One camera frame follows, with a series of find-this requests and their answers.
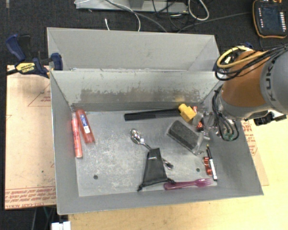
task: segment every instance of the spoon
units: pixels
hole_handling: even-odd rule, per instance
[[[145,142],[144,142],[144,138],[141,136],[141,133],[138,132],[136,129],[132,129],[130,131],[130,134],[131,134],[131,140],[136,143],[136,144],[139,144],[139,145],[143,145],[145,146],[148,150],[151,150],[152,148],[147,145]],[[170,162],[168,162],[167,160],[165,160],[164,158],[162,158],[162,161],[164,163],[164,165],[169,169],[173,169],[174,168],[174,165],[171,164]]]

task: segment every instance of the white label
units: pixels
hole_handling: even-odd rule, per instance
[[[84,126],[84,131],[85,131],[85,133],[90,133],[90,128],[88,127],[88,126]]]

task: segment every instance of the red marker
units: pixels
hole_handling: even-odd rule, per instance
[[[76,158],[82,158],[82,146],[76,113],[72,113],[72,132]]]
[[[79,127],[81,129],[84,141],[86,143],[92,143],[95,141],[94,135],[92,133],[92,129],[90,124],[88,123],[85,111],[83,109],[79,109],[76,111]]]

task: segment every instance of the gray bin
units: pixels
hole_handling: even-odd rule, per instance
[[[181,117],[126,122],[123,115],[180,103],[209,109],[219,84],[212,72],[219,56],[213,35],[48,28],[48,52],[60,53],[64,64],[50,76],[58,214],[263,194],[241,127],[233,142],[211,134],[218,175],[211,186],[165,191],[156,184],[136,191],[148,150],[131,141],[132,128],[174,165],[166,169],[169,178],[207,177],[205,153],[196,156],[167,135],[175,120],[184,122]],[[82,159],[75,158],[71,128],[71,111],[78,107],[96,138],[82,143]]]

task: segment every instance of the cardboard sheet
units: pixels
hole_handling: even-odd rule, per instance
[[[50,80],[7,77],[5,209],[56,204]]]

